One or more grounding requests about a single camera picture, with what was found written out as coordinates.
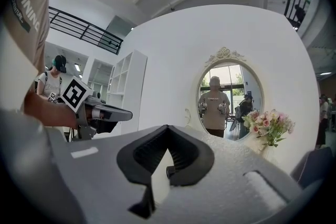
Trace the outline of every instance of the ornate mirror frame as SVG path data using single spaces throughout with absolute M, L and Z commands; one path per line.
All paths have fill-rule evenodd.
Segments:
M 260 80 L 258 76 L 255 74 L 253 70 L 253 66 L 251 63 L 248 62 L 247 59 L 245 59 L 245 56 L 239 54 L 237 51 L 230 51 L 228 48 L 223 47 L 221 48 L 215 55 L 211 55 L 208 61 L 205 62 L 204 67 L 197 73 L 191 88 L 191 94 L 190 94 L 190 100 L 189 100 L 189 108 L 185 109 L 186 112 L 186 127 L 192 128 L 198 131 L 201 131 L 203 133 L 206 133 L 210 135 L 206 130 L 204 125 L 201 123 L 201 119 L 199 117 L 198 113 L 198 91 L 200 88 L 200 84 L 204 78 L 204 76 L 209 72 L 210 69 L 214 68 L 215 66 L 220 65 L 223 62 L 230 62 L 230 63 L 236 63 L 238 65 L 243 66 L 246 68 L 256 79 L 259 88 L 261 90 L 261 107 L 260 111 L 264 111 L 264 104 L 265 104 L 265 94 L 263 86 L 260 83 Z M 254 150 L 257 153 L 261 153 L 261 151 L 264 149 L 264 146 L 262 145 L 264 143 L 261 139 L 256 139 L 256 137 L 252 134 L 247 134 L 245 137 L 243 137 L 240 140 L 236 141 L 237 143 L 242 143 L 248 147 L 250 147 L 252 150 Z

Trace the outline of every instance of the oval mirror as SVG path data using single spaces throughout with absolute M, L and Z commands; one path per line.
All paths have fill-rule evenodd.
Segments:
M 245 65 L 225 61 L 209 67 L 197 93 L 199 120 L 211 135 L 230 140 L 245 137 L 242 116 L 263 107 L 259 80 Z

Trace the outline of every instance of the tree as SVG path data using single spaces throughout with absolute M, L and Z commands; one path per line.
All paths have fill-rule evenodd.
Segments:
M 209 83 L 206 80 L 206 77 L 203 78 L 202 82 L 201 82 L 201 87 L 209 87 Z
M 243 76 L 242 76 L 242 74 L 240 74 L 240 73 L 236 74 L 236 78 L 237 78 L 237 83 L 243 84 Z M 244 89 L 233 89 L 232 93 L 233 93 L 234 96 L 244 95 Z

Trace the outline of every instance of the t-shirt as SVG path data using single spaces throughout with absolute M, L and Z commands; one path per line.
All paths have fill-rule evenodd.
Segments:
M 224 130 L 225 129 L 225 115 L 221 115 L 218 106 L 225 101 L 227 108 L 229 109 L 230 101 L 227 95 L 223 92 L 206 92 L 202 94 L 198 103 L 207 104 L 207 111 L 203 115 L 203 125 L 206 129 L 212 130 Z
M 328 118 L 328 108 L 329 108 L 329 104 L 328 102 L 324 102 L 321 106 L 320 106 L 320 116 L 322 115 L 322 112 L 325 111 L 326 113 L 324 114 L 324 119 Z
M 50 94 L 53 92 L 56 95 L 60 95 L 61 93 L 61 83 L 60 83 L 60 77 L 54 78 L 52 74 L 50 74 L 50 71 L 47 71 L 48 79 L 46 82 L 46 74 L 42 73 L 41 76 L 38 78 L 43 84 L 45 85 L 43 96 L 49 97 Z
M 5 34 L 16 45 L 39 74 L 45 71 L 44 47 L 49 32 L 49 0 L 9 0 L 3 11 Z

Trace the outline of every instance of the flower bouquet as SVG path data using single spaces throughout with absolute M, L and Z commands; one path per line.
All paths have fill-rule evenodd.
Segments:
M 267 138 L 264 145 L 278 146 L 278 142 L 284 140 L 281 136 L 288 132 L 293 132 L 295 124 L 289 119 L 288 115 L 272 110 L 260 114 L 258 111 L 252 111 L 248 115 L 241 117 L 244 120 L 244 126 L 250 129 L 250 132 L 257 134 L 257 138 Z

